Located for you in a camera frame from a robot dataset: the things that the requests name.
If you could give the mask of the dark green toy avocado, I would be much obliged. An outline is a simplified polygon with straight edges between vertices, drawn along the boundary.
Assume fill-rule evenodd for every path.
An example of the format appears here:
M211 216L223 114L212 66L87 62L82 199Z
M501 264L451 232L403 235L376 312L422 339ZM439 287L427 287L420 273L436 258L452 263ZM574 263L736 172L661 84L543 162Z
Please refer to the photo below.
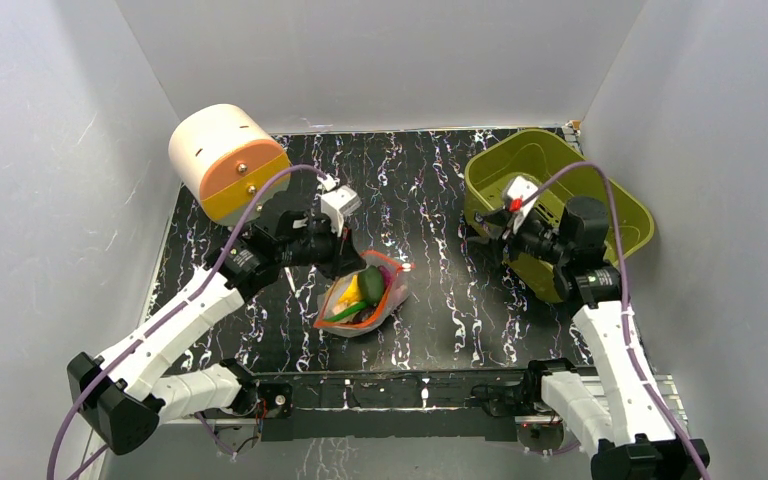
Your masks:
M377 266L368 266L358 273L357 286L362 301L368 306L378 305L387 289L385 277Z

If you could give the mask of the clear orange zip top bag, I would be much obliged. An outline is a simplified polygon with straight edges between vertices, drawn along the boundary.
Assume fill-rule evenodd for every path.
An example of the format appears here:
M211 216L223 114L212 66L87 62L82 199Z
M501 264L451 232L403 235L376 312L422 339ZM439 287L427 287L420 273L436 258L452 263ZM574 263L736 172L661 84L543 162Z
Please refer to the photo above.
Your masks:
M365 266L334 280L318 298L313 327L353 338L378 328L409 296L414 265L375 250L361 253Z

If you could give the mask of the green toy bean pod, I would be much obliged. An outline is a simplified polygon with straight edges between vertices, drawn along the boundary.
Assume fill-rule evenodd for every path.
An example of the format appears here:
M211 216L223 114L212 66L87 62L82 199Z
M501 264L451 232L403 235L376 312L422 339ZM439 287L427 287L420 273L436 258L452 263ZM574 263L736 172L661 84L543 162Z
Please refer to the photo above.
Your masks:
M345 308L340 310L338 313L325 318L324 322L331 324L331 323L341 323L341 322L348 321L355 314L363 311L367 307L368 307L368 304L365 301L353 303L350 306L346 306Z

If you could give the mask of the yellow toy lemon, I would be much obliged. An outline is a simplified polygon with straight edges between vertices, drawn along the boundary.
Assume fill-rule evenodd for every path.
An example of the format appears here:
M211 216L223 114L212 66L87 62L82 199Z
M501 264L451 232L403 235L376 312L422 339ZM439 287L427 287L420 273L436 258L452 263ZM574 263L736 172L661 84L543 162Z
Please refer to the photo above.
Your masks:
M363 294L361 293L359 287L358 274L355 274L351 277L351 280L348 283L345 291L339 297L338 303L346 307L351 307L352 305L359 303L362 300Z

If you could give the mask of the purple toy eggplant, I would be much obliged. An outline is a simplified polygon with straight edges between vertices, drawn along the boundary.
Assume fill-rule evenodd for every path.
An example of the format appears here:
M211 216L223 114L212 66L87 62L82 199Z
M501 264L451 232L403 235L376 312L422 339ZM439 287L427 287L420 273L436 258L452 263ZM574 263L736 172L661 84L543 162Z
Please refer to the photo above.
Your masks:
M367 324L374 323L376 320L376 313L374 310L363 310L355 314L348 322L353 328L363 328Z

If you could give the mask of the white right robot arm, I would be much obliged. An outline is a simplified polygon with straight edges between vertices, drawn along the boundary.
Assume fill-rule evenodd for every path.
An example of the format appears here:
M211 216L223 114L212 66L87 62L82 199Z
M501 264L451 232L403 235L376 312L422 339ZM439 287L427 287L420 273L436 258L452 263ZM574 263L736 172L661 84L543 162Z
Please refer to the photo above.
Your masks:
M614 201L572 197L555 229L532 215L535 202L534 196L505 200L501 239L512 257L552 264L559 297L579 307L573 322L590 348L606 402L599 403L574 367L556 361L533 366L525 405L564 419L589 456L594 479L709 478L705 442L684 430L640 358L625 262L605 258L609 234L616 255L623 255Z

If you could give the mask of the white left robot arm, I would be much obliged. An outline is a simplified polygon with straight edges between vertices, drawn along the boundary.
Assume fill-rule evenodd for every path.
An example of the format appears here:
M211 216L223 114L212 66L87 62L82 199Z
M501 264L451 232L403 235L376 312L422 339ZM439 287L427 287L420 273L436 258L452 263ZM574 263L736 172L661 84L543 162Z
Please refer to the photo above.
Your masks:
M262 406L254 374L235 360L188 374L167 370L220 320L272 285L283 270L312 266L335 279L365 267L344 213L286 211L276 225L242 222L185 287L123 340L67 366L80 416L116 455L136 450L162 424L212 409L250 416Z

